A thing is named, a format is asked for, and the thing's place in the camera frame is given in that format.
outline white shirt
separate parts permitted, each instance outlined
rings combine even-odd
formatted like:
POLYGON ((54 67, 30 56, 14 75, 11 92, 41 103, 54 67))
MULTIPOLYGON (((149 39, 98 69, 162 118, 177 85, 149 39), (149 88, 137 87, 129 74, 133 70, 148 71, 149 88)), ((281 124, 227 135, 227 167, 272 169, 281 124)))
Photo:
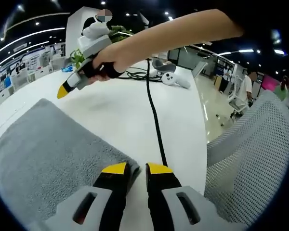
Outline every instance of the white shirt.
POLYGON ((223 78, 225 80, 228 80, 228 78, 230 78, 230 76, 227 76, 226 74, 231 74, 231 70, 227 70, 226 68, 224 68, 224 70, 223 70, 223 78))
MULTIPOLYGON (((240 98, 244 102, 247 102, 247 91, 251 93, 251 79, 249 76, 245 75, 241 83, 240 90, 237 94, 238 98, 240 98)), ((236 105, 241 106, 244 104, 239 100, 236 101, 236 105)))

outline hand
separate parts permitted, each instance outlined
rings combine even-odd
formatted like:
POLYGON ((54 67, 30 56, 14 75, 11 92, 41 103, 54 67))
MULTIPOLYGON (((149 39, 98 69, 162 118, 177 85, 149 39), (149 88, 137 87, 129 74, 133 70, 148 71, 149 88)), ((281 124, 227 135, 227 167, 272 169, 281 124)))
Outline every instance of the hand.
MULTIPOLYGON (((132 53, 127 49, 124 49, 123 41, 113 43, 108 47, 101 50, 98 55, 93 60, 93 67, 97 68, 101 63, 110 63, 114 62, 114 69, 122 73, 126 71, 134 63, 132 60, 132 53)), ((89 84, 92 84, 96 81, 107 81, 110 78, 108 76, 92 76, 89 78, 89 84)))

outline mesh chair back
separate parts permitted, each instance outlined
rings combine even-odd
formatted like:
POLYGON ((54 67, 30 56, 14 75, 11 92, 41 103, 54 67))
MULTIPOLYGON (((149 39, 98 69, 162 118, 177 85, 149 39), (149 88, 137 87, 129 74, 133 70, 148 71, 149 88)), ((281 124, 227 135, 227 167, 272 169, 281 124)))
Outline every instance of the mesh chair back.
POLYGON ((272 200, 289 163, 289 109, 265 91, 208 144, 205 197, 219 215, 250 225, 272 200))

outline white vr controller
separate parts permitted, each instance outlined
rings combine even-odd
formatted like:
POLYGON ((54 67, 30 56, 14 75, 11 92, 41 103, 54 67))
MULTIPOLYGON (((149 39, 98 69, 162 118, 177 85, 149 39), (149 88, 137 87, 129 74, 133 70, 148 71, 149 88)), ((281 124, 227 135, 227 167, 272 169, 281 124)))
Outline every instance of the white vr controller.
POLYGON ((183 79, 181 76, 176 75, 173 72, 165 72, 162 76, 162 82, 166 85, 180 85, 183 88, 189 89, 190 83, 183 79))

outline black ceiling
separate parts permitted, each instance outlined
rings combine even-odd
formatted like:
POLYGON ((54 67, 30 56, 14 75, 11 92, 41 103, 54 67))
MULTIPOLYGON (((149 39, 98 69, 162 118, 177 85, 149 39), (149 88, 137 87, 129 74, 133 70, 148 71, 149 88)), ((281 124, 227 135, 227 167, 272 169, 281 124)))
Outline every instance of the black ceiling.
MULTIPOLYGON (((168 20, 164 14, 165 11, 169 12, 169 15, 173 18, 177 18, 196 11, 214 8, 214 1, 212 0, 105 0, 106 5, 101 5, 101 1, 102 0, 24 0, 18 3, 22 4, 24 11, 18 9, 18 4, 9 6, 9 3, 5 3, 7 15, 0 15, 0 38, 5 37, 5 40, 0 41, 0 48, 11 41, 37 31, 66 27, 69 14, 45 16, 36 19, 31 18, 54 13, 73 13, 82 6, 109 9, 113 13, 113 19, 110 21, 111 25, 125 26, 127 29, 132 29, 134 33, 143 29, 143 25, 133 16, 133 14, 138 12, 141 12, 150 21, 150 26, 154 26, 168 20)), ((65 30, 52 31, 21 40, 0 52, 0 61, 8 57, 8 51, 13 51, 13 48, 25 42, 31 41, 33 45, 50 41, 50 44, 54 44, 55 42, 59 42, 60 39, 65 41, 65 33, 65 30)), ((265 51, 268 47, 267 44, 272 45, 272 41, 270 39, 261 39, 261 41, 255 42, 254 40, 243 37, 213 42, 211 46, 206 45, 204 48, 216 53, 242 49, 259 49, 265 51)), ((276 48, 282 49, 282 43, 278 44, 276 48)), ((263 72, 275 78, 280 78, 281 74, 283 74, 282 70, 287 69, 287 57, 274 54, 273 51, 262 52, 260 54, 256 52, 234 53, 226 55, 225 57, 236 63, 240 62, 244 67, 251 67, 253 70, 263 72)))

